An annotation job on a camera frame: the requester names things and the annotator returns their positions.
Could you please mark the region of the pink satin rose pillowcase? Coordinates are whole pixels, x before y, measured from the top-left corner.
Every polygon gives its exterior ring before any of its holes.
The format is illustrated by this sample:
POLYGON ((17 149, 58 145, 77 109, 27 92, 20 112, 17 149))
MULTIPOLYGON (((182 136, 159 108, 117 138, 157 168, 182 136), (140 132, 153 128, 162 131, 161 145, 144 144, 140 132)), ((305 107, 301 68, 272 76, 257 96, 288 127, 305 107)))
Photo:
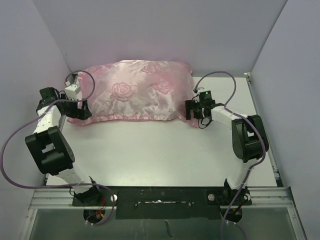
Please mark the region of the pink satin rose pillowcase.
POLYGON ((179 119, 198 127, 197 120, 186 119, 185 101, 194 96, 195 84, 184 62, 122 60, 89 67, 78 73, 77 80, 83 97, 89 97, 92 116, 69 118, 73 125, 179 119))

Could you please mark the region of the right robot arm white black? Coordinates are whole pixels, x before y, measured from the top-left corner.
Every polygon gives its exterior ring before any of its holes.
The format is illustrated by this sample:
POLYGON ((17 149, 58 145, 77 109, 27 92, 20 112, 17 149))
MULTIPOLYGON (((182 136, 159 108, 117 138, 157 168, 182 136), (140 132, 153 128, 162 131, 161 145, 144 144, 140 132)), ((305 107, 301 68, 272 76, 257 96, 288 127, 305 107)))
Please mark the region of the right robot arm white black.
POLYGON ((223 200, 230 205, 241 198, 239 190, 247 186, 251 170, 265 159, 269 142, 262 118, 232 111, 223 103, 217 103, 210 90, 198 92, 185 101, 186 119, 198 120, 198 127, 207 128, 212 122, 222 124, 231 130, 231 146, 234 155, 240 159, 240 170, 225 180, 229 187, 222 192, 223 200))

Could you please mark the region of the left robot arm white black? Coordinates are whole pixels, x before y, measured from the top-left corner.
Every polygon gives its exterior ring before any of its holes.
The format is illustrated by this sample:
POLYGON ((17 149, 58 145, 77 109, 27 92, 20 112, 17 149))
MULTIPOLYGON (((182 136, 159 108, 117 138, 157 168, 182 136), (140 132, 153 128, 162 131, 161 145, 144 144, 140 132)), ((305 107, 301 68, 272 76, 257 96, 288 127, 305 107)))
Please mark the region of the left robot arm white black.
POLYGON ((62 92, 53 87, 39 92, 41 100, 36 112, 40 119, 34 132, 25 138, 31 156, 41 173, 58 177, 71 185, 73 196, 81 203, 99 204, 102 199, 99 187, 75 166, 75 155, 61 131, 66 117, 86 120, 92 115, 86 100, 77 103, 82 98, 80 87, 71 84, 62 92))

